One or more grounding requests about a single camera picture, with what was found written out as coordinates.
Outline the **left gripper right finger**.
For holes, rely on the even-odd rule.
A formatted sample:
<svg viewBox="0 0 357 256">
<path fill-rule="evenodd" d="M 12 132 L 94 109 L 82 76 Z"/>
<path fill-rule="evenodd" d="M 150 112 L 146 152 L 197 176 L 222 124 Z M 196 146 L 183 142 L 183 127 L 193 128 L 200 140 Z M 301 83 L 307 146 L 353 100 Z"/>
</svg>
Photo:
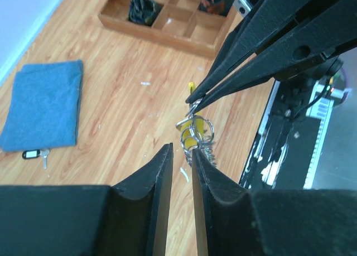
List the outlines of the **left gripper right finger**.
<svg viewBox="0 0 357 256">
<path fill-rule="evenodd" d="M 192 154 L 198 255 L 355 255 L 353 190 L 248 190 Z"/>
</svg>

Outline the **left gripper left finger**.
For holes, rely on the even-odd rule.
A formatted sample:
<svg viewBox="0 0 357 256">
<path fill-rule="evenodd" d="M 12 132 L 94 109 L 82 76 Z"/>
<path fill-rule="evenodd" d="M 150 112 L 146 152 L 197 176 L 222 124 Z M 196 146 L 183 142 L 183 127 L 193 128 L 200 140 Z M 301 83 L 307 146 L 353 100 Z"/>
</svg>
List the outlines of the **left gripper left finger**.
<svg viewBox="0 0 357 256">
<path fill-rule="evenodd" d="M 1 186 L 2 255 L 165 255 L 168 143 L 116 185 Z"/>
</svg>

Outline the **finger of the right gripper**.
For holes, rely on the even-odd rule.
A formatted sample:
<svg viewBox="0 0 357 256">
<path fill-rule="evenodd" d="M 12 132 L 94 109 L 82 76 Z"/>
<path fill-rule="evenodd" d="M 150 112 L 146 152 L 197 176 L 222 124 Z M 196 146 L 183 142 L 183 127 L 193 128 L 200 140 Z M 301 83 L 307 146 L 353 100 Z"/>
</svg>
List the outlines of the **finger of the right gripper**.
<svg viewBox="0 0 357 256">
<path fill-rule="evenodd" d="M 258 0 L 196 88 L 195 109 L 271 78 L 292 78 L 355 47 L 356 0 Z"/>
<path fill-rule="evenodd" d="M 206 78 L 186 99 L 211 104 L 238 91 L 286 80 L 305 71 L 319 79 L 331 60 L 310 43 L 313 30 L 299 37 L 330 0 L 258 0 L 228 34 Z"/>
</svg>

